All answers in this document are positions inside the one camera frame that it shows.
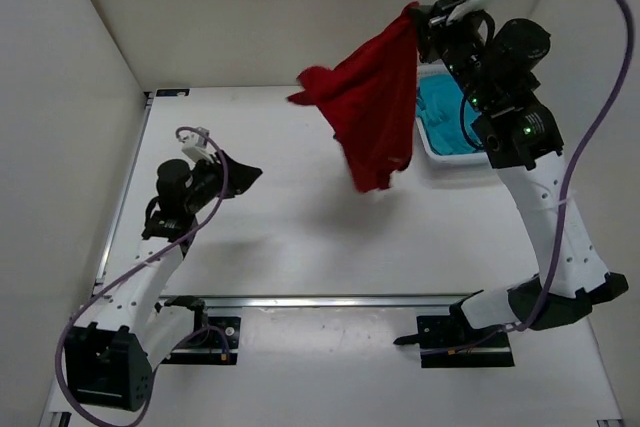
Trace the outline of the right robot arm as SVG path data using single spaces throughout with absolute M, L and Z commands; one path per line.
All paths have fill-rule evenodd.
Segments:
M 497 28 L 484 11 L 451 21 L 454 0 L 410 8 L 419 58 L 441 61 L 478 112 L 472 129 L 491 167 L 508 189 L 533 247 L 538 273 L 519 284 L 479 291 L 449 308 L 453 338 L 477 342 L 511 329 L 570 325 L 594 306 L 629 289 L 591 242 L 569 192 L 574 162 L 552 112 L 535 96 L 532 70 L 549 52 L 549 33 L 516 18 Z

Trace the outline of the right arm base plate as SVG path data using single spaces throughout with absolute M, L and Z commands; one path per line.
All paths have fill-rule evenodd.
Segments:
M 452 316 L 416 318 L 423 369 L 510 368 L 515 361 L 506 333 L 466 331 Z

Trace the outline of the red t shirt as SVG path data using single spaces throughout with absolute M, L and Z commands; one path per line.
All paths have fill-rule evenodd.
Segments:
M 412 158 L 416 114 L 417 38 L 411 2 L 380 34 L 333 68 L 311 66 L 287 97 L 315 106 L 334 131 L 355 189 L 387 190 Z

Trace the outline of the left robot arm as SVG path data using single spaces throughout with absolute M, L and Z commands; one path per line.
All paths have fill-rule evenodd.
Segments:
M 135 412 L 151 396 L 154 373 L 185 337 L 205 325 L 193 296 L 160 299 L 195 237 L 197 215 L 215 199 L 246 192 L 258 167 L 225 153 L 188 147 L 186 159 L 157 169 L 138 255 L 128 277 L 98 300 L 64 340 L 67 385 L 75 401 Z

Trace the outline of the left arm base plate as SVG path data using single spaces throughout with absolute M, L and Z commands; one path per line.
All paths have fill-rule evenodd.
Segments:
M 242 322 L 238 310 L 214 307 L 194 296 L 169 297 L 162 306 L 188 309 L 193 317 L 193 331 L 198 333 L 175 348 L 163 364 L 237 364 Z

